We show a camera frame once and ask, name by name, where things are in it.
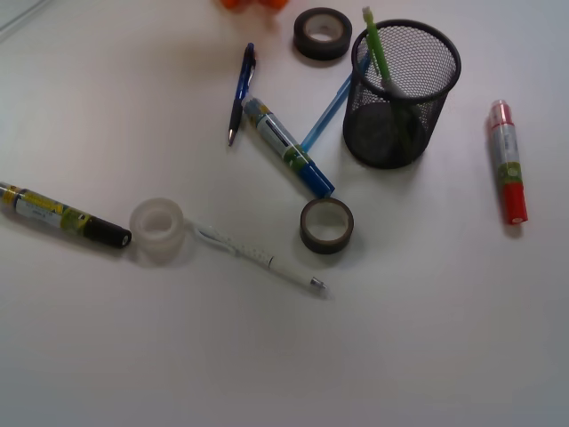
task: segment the green pen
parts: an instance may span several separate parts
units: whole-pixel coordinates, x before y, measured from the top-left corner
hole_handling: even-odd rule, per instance
[[[369,6],[363,9],[364,20],[367,24],[367,37],[365,41],[368,44],[368,49],[375,59],[374,64],[377,65],[381,73],[381,78],[386,82],[391,80],[391,75],[389,73],[388,62],[385,59],[385,52],[383,51],[383,46],[381,45],[380,36],[377,32],[377,27],[375,27],[375,22],[373,21],[373,13]]]
[[[363,9],[364,21],[367,24],[367,37],[365,41],[367,42],[367,49],[370,52],[370,57],[372,58],[372,63],[379,70],[381,74],[381,80],[383,87],[389,92],[397,97],[405,96],[405,93],[399,89],[393,80],[391,80],[391,74],[389,73],[388,62],[385,59],[385,52],[383,51],[383,46],[381,45],[380,35],[378,33],[375,22],[373,21],[373,13],[369,6]],[[405,119],[403,110],[391,103],[393,109],[393,118],[395,119],[395,124],[399,132],[399,139],[403,145],[403,150],[408,157],[411,157],[411,138],[409,133],[405,129]]]

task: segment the clear tape roll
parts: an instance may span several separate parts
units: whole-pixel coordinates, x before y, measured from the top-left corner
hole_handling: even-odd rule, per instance
[[[180,207],[167,198],[141,203],[131,215],[131,233],[138,247],[153,255],[175,253],[186,237]]]

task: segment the red cap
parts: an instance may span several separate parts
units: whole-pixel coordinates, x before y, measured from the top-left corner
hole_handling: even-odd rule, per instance
[[[517,225],[527,221],[523,184],[515,182],[504,185],[504,203],[508,224]]]

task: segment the tape roll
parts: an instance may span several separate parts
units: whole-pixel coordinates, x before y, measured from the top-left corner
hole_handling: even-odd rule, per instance
[[[316,254],[336,254],[346,247],[354,231],[354,216],[335,198],[312,200],[301,213],[301,239]]]
[[[294,22],[294,45],[312,60],[340,58],[348,51],[351,38],[352,24],[346,15],[327,7],[309,9]]]
[[[186,237],[184,214],[167,198],[141,203],[131,215],[131,233],[137,246],[153,255],[168,255],[180,249]]]

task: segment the black cap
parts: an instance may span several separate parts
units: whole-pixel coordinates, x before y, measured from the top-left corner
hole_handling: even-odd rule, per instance
[[[95,242],[117,248],[127,247],[132,239],[129,230],[94,216],[85,224],[83,235]]]

